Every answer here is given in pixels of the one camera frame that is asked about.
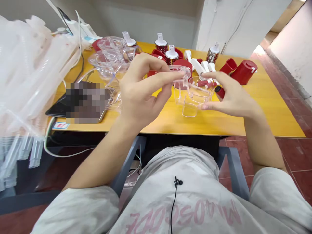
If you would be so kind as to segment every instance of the yellow tabletop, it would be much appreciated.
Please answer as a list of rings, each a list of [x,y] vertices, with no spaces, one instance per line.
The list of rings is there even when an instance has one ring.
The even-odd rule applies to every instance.
[[[151,53],[155,48],[154,44],[138,42],[142,50]],[[193,58],[206,59],[207,52],[192,51]],[[88,63],[88,57],[94,51],[85,51],[84,74],[92,69]],[[231,56],[219,55],[215,64],[218,71]],[[232,57],[237,64],[240,64],[244,58]],[[278,137],[305,137],[303,131],[288,109],[283,98],[272,83],[265,69],[258,60],[253,60],[258,66],[258,72],[252,76],[244,89],[252,96],[263,108],[268,123],[274,136]],[[81,61],[65,77],[69,85],[76,79],[81,69]],[[63,83],[57,89],[54,102],[56,102],[65,93]],[[212,101],[218,101],[216,94]],[[99,124],[70,124],[66,131],[85,131],[85,132],[108,132],[114,123],[117,112],[108,111],[104,119]],[[65,122],[65,118],[57,118],[57,121]],[[220,136],[245,136],[243,118],[233,117],[217,111],[198,111],[197,116],[188,118],[182,116],[182,106],[177,106],[173,95],[166,103],[164,109],[150,125],[145,127],[141,133],[160,133],[160,134],[194,134],[194,135],[220,135]]]

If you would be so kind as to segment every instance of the white wall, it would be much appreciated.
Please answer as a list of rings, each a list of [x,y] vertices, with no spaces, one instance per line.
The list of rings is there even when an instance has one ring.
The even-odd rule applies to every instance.
[[[45,0],[2,0],[0,15],[7,20],[21,21],[36,15],[45,21],[46,26],[52,31],[63,27],[61,19]]]
[[[216,41],[222,48],[233,33],[241,10],[250,1],[206,0],[196,49],[207,51]],[[224,54],[248,58],[290,2],[291,0],[253,0]]]
[[[312,0],[307,0],[269,47],[310,95],[312,95],[311,12]]]
[[[91,0],[51,0],[51,2],[62,9],[64,13],[72,20],[78,21],[75,10],[78,11],[79,16],[90,24],[98,36],[109,36],[106,24],[97,13]]]
[[[93,0],[110,35],[122,31],[138,41],[154,43],[163,33],[169,44],[191,48],[197,4],[202,0]]]

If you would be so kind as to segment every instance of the white cable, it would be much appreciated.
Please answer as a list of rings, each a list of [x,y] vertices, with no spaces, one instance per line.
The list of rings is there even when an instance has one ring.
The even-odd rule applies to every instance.
[[[47,144],[48,136],[49,136],[49,133],[50,133],[50,129],[51,129],[52,124],[54,123],[54,120],[55,120],[55,117],[52,117],[51,120],[50,120],[50,123],[49,123],[49,125],[48,125],[48,128],[46,129],[46,132],[45,132],[46,135],[45,135],[45,142],[44,142],[44,144],[43,144],[43,148],[45,149],[45,151],[46,151],[48,154],[50,154],[51,156],[57,157],[57,158],[68,158],[68,157],[71,157],[71,156],[75,156],[75,155],[84,153],[84,152],[86,152],[86,151],[88,151],[88,150],[95,149],[95,147],[93,147],[93,148],[90,148],[90,149],[86,149],[86,150],[84,150],[84,151],[82,151],[82,152],[79,152],[79,153],[76,153],[76,154],[72,154],[72,155],[66,155],[66,156],[56,155],[56,154],[51,153],[51,152],[48,150],[46,144]]]
[[[242,15],[242,17],[240,18],[239,23],[238,23],[237,27],[235,28],[234,32],[232,33],[232,35],[229,37],[229,39],[228,39],[227,42],[225,43],[224,47],[222,48],[221,54],[224,53],[224,51],[225,51],[225,49],[226,49],[228,43],[230,42],[230,40],[232,39],[232,37],[235,35],[235,33],[237,32],[238,28],[240,27],[241,22],[242,22],[242,20],[243,20],[245,14],[246,14],[246,12],[247,12],[247,10],[248,10],[248,8],[249,8],[249,6],[251,5],[252,2],[253,2],[253,0],[250,1],[249,5],[248,5],[247,7],[246,7],[246,5],[247,5],[247,2],[246,2],[245,6],[244,6],[245,11],[244,11],[244,8],[243,8],[243,10],[242,10],[242,12],[241,12],[241,14],[240,14],[240,17],[241,17],[241,15]]]
[[[128,178],[129,176],[131,176],[133,173],[135,173],[135,172],[137,171],[137,169],[139,169],[139,168],[142,166],[141,155],[138,156],[138,155],[136,154],[136,156],[137,156],[137,157],[139,158],[139,160],[140,160],[140,165],[139,165],[130,175],[128,175],[127,178]]]
[[[78,64],[78,62],[79,62],[79,60],[80,60],[80,58],[81,58],[81,54],[82,54],[82,47],[81,47],[81,26],[80,26],[80,16],[79,16],[79,14],[78,14],[78,11],[77,10],[75,10],[76,11],[76,14],[77,14],[77,17],[78,17],[78,31],[79,31],[79,47],[80,47],[80,55],[79,55],[79,58],[78,58],[78,60],[76,61],[76,63],[71,67],[71,69],[72,68],[74,68],[77,64]]]

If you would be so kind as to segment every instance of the white plastic handle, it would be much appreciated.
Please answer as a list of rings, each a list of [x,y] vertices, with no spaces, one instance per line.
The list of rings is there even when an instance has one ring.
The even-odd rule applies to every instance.
[[[199,64],[197,59],[194,59],[194,58],[191,59],[191,64],[195,67],[195,70],[198,73],[198,75],[206,72],[206,70]]]

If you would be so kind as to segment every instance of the white plastic cap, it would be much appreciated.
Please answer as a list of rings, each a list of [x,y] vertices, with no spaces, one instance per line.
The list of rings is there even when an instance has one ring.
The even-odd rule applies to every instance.
[[[162,33],[157,33],[158,39],[155,41],[155,44],[158,46],[166,46],[167,42],[163,39]]]
[[[214,53],[220,53],[219,42],[216,42],[213,47],[210,47],[210,51]]]
[[[178,53],[175,52],[175,46],[174,45],[169,45],[169,50],[166,51],[166,56],[170,59],[175,59],[179,57]]]
[[[130,35],[128,32],[123,32],[123,38],[126,40],[128,46],[134,46],[137,42],[134,39],[130,38]]]

